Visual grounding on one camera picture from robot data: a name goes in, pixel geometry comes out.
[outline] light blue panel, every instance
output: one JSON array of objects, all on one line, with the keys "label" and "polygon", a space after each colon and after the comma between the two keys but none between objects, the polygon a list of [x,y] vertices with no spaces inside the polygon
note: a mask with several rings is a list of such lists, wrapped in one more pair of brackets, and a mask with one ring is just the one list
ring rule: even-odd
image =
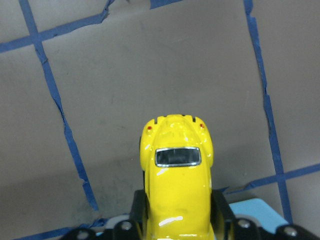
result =
[{"label": "light blue panel", "polygon": [[256,218],[265,230],[273,234],[276,233],[277,227],[288,224],[275,210],[259,198],[231,203],[230,207],[235,215],[242,214]]}]

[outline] toy car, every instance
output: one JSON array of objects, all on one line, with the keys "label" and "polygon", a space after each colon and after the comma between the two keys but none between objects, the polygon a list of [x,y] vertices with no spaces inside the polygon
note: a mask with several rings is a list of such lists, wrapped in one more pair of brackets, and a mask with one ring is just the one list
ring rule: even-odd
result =
[{"label": "toy car", "polygon": [[213,240],[213,145],[205,123],[191,115],[150,120],[140,140],[147,200],[147,240]]}]

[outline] black plastic mount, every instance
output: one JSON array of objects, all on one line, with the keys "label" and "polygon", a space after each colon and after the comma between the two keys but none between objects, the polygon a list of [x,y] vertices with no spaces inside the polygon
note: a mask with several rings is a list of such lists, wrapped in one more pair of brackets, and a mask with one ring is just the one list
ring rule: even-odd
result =
[{"label": "black plastic mount", "polygon": [[[134,193],[129,220],[105,229],[100,235],[91,229],[76,228],[60,240],[142,240],[143,219],[147,217],[148,200],[143,189]],[[272,234],[246,218],[236,218],[219,190],[211,194],[211,224],[217,240],[320,240],[301,226],[290,224],[277,228]]]}]

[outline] blue painter's tape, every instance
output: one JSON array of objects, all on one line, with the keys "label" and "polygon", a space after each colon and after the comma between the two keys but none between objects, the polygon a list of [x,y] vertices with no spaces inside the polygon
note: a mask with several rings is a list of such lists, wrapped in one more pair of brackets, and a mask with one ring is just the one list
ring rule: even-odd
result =
[{"label": "blue painter's tape", "polygon": [[92,188],[91,188],[84,164],[83,164],[82,159],[80,157],[80,153],[79,153],[77,144],[74,140],[71,128],[67,122],[67,119],[66,119],[64,111],[63,111],[61,97],[60,97],[60,94],[59,94],[59,91],[58,91],[58,88],[56,85],[54,75],[52,73],[50,64],[48,62],[48,58],[46,56],[42,42],[37,37],[38,30],[37,30],[37,27],[35,24],[35,20],[34,20],[29,2],[28,2],[28,0],[19,0],[19,3],[21,6],[21,9],[22,9],[22,13],[23,13],[27,28],[29,30],[29,33],[30,33],[30,36],[32,39],[32,42],[34,44],[36,54],[41,62],[42,69],[44,72],[44,77],[45,77],[47,86],[49,88],[50,94],[51,94],[55,104],[57,105],[57,107],[61,113],[61,116],[63,119],[63,124],[64,124],[64,136],[67,141],[69,150],[71,152],[73,162],[75,164],[78,175],[83,180],[82,187],[84,189],[86,198],[87,198],[89,204],[91,205],[91,207],[95,211],[98,211],[99,208],[98,208],[96,198],[95,198],[94,193],[92,191]]},{"label": "blue painter's tape", "polygon": [[150,0],[150,9],[156,9],[159,7],[162,7],[164,5],[172,4],[172,3],[177,3],[182,0]]},{"label": "blue painter's tape", "polygon": [[11,50],[19,49],[32,44],[30,36],[25,36],[13,41],[0,43],[0,54]]},{"label": "blue painter's tape", "polygon": [[264,185],[273,184],[277,182],[284,182],[285,180],[288,180],[288,179],[293,179],[293,178],[298,178],[304,175],[313,174],[319,171],[320,171],[320,163],[311,165],[311,166],[306,166],[300,169],[288,171],[284,174],[277,174],[277,175],[260,178],[260,179],[249,182],[248,184],[246,184],[244,187],[241,187],[241,188],[224,187],[224,188],[221,188],[220,191],[222,191],[225,194],[240,193],[240,192],[255,189]]},{"label": "blue painter's tape", "polygon": [[306,166],[297,170],[288,171],[285,174],[285,178],[292,179],[306,174],[313,174],[318,171],[320,171],[320,163],[311,166]]},{"label": "blue painter's tape", "polygon": [[52,231],[46,231],[46,232],[42,232],[42,233],[30,235],[30,236],[24,236],[24,237],[21,237],[21,238],[15,238],[14,240],[44,240],[44,239],[51,239],[51,238],[55,238],[55,237],[59,237],[59,236],[65,235],[68,232],[70,232],[72,229],[73,229],[72,227],[64,227],[64,228],[60,228],[60,229],[56,229],[56,230],[52,230]]},{"label": "blue painter's tape", "polygon": [[[94,227],[103,227],[107,224],[108,219],[107,218],[100,218],[95,220],[92,224],[81,224],[79,228],[94,228]],[[35,235],[30,236],[24,236],[21,238],[16,238],[14,240],[44,240],[44,239],[51,239],[55,237],[60,237],[62,235],[66,235],[71,230],[75,229],[74,227],[64,227],[52,231],[46,231],[42,233],[38,233]]]},{"label": "blue painter's tape", "polygon": [[[102,10],[101,13],[89,16],[80,20],[76,20],[67,24],[63,24],[61,26],[54,27],[52,29],[38,32],[36,25],[30,25],[27,26],[29,31],[32,31],[32,38],[39,40],[39,41],[45,41],[48,39],[52,39],[56,36],[60,36],[63,34],[68,34],[76,29],[82,28],[84,26],[93,25],[93,24],[100,24],[102,21],[108,16],[109,14],[109,6],[114,2],[115,0],[108,0]],[[25,1],[22,1],[20,3],[21,8],[24,8],[26,11],[28,11],[28,14],[26,14],[26,17],[29,18],[29,16],[32,16],[31,8],[28,7],[29,4],[25,3]],[[28,45],[33,44],[33,39],[30,36],[22,37],[13,41],[0,43],[0,53],[4,53],[7,51],[11,51],[14,49],[22,48]]]},{"label": "blue painter's tape", "polygon": [[260,77],[263,86],[263,106],[264,111],[266,114],[266,118],[268,121],[268,128],[269,128],[269,142],[271,147],[273,165],[275,169],[275,174],[277,175],[277,183],[280,193],[281,205],[283,209],[284,218],[289,222],[292,223],[292,214],[290,209],[290,201],[288,197],[288,190],[286,185],[286,179],[284,177],[284,167],[281,161],[280,155],[280,148],[278,143],[278,137],[276,132],[276,126],[274,123],[274,115],[272,112],[271,100],[270,96],[267,92],[267,77],[265,73],[264,61],[262,58],[262,52],[260,48],[260,41],[259,41],[259,33],[258,33],[258,26],[255,17],[251,16],[251,12],[253,9],[253,1],[252,0],[243,0],[244,8],[245,8],[245,15],[246,20],[251,36],[251,41],[256,57],[256,61],[260,71]]},{"label": "blue painter's tape", "polygon": [[76,20],[64,25],[57,26],[55,28],[43,31],[39,33],[39,37],[41,41],[45,41],[48,39],[52,39],[56,36],[60,36],[63,34],[68,34],[76,29],[82,28],[88,25],[100,24],[109,14],[109,6],[115,0],[108,0],[105,4],[103,11],[100,14],[89,16],[80,20]]}]

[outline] rear window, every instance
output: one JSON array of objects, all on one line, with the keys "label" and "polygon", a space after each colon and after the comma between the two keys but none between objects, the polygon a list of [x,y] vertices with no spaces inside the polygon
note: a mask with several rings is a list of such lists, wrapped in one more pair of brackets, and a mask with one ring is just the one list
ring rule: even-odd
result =
[{"label": "rear window", "polygon": [[200,163],[201,155],[197,147],[161,148],[155,153],[158,167],[195,166]]}]

